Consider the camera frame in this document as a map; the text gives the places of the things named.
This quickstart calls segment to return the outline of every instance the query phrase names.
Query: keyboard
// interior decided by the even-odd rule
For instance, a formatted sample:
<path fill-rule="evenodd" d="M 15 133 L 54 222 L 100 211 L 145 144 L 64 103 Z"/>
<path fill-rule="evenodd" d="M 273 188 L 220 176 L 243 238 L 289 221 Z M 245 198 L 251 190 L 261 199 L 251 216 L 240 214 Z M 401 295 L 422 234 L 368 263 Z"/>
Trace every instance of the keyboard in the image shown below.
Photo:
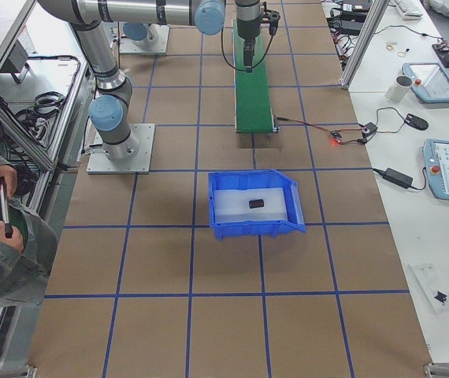
<path fill-rule="evenodd" d="M 404 20 L 420 20 L 423 12 L 419 8 L 418 0 L 391 0 L 391 4 L 396 6 L 401 18 Z"/>

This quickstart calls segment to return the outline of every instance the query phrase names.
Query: hand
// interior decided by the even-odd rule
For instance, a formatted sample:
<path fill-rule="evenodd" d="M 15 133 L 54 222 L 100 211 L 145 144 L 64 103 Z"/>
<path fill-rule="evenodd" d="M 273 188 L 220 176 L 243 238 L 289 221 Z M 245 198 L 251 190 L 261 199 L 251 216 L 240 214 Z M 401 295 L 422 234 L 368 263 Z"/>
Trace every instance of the hand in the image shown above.
<path fill-rule="evenodd" d="M 0 165 L 0 178 L 1 177 L 4 177 L 4 180 L 6 181 L 7 198 L 11 199 L 14 196 L 14 192 L 17 189 L 17 181 L 18 181 L 17 171 L 11 165 Z"/>
<path fill-rule="evenodd" d="M 6 238 L 6 227 L 2 220 L 0 220 L 0 242 L 11 246 L 20 253 L 23 252 L 23 236 L 21 236 L 20 230 L 13 226 L 13 237 Z"/>

